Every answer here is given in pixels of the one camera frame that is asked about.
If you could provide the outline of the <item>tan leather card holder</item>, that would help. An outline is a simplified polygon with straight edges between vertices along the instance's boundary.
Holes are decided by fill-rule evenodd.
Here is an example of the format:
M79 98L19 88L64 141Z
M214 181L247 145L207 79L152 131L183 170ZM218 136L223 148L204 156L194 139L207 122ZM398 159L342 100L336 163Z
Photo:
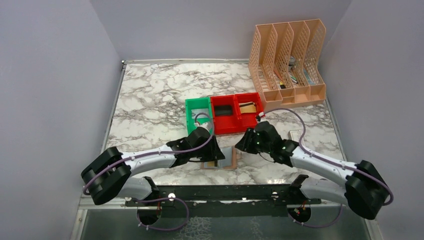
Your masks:
M200 168L203 170L233 170L237 168L237 151L233 146L227 146L221 149L224 159L217 161L203 162Z

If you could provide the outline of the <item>red plastic bin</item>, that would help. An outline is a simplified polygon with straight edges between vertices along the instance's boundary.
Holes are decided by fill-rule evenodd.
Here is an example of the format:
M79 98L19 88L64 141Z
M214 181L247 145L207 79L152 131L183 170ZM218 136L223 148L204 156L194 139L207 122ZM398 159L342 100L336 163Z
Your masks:
M215 133L217 135L235 134L240 130L234 94L211 96Z
M257 125L257 116L263 111L263 105L257 92L237 93L236 110L239 111L238 124L240 131L244 132L247 128L254 128Z

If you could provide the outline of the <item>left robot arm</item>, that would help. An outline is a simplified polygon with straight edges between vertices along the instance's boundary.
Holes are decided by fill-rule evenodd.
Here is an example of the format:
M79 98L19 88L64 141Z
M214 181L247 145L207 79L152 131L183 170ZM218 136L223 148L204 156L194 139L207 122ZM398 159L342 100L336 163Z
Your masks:
M225 159L215 135L204 127L197 127L186 137L150 150L131 153L109 147L81 172L83 194L90 196L95 205L103 205L114 198L132 198L149 206L159 197L159 189L151 177L135 176L178 167L191 159L201 162Z

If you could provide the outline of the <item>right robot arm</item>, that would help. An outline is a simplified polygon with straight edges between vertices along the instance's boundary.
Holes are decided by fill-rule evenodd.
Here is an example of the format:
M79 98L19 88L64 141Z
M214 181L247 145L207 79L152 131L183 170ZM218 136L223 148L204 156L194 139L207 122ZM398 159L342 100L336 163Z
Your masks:
M248 128L235 148L249 154L268 154L275 163L307 170L319 179L302 175L288 190L289 199L321 199L348 206L358 216L374 220L390 193L375 166L365 160L347 162L313 153L297 141L283 139L268 121Z

